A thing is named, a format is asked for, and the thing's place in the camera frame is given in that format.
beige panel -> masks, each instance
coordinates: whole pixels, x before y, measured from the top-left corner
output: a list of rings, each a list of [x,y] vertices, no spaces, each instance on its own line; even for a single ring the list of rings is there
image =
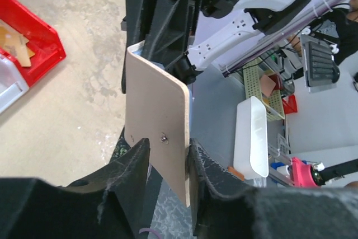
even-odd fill
[[[187,86],[141,56],[142,43],[127,49],[125,139],[150,141],[150,162],[189,206],[185,158],[189,148]]]

white plastic container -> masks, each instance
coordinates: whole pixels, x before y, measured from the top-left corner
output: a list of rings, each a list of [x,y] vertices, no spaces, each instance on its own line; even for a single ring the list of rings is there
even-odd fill
[[[29,90],[14,63],[0,54],[0,113]]]
[[[266,108],[252,96],[237,106],[234,168],[245,179],[267,177],[268,158]]]

perforated basket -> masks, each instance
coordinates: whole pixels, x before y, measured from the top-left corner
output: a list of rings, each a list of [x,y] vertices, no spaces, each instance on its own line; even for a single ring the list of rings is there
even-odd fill
[[[279,90],[273,91],[268,98],[270,105],[266,104],[262,99],[260,74],[258,72],[259,67],[256,65],[260,61],[261,59],[256,59],[244,66],[243,75],[246,98],[256,96],[265,105],[268,121],[284,120],[285,111],[282,105],[281,92]]]

red plastic container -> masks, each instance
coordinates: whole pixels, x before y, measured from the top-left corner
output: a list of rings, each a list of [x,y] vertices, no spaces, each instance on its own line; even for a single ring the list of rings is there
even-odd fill
[[[284,111],[285,111],[286,115],[290,114],[290,113],[297,113],[298,112],[295,95],[290,95],[289,99],[287,101],[282,99],[282,104],[284,106]]]
[[[29,87],[66,57],[57,32],[19,1],[0,0],[0,19],[29,39],[27,46],[35,53],[31,67],[22,67],[13,55],[0,48],[0,54],[15,64]]]

beige tabletop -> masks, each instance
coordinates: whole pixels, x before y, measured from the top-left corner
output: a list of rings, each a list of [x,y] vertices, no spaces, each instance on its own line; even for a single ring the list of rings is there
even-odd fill
[[[125,0],[19,1],[57,30],[67,57],[0,114],[0,176],[67,185],[108,163],[124,125]]]

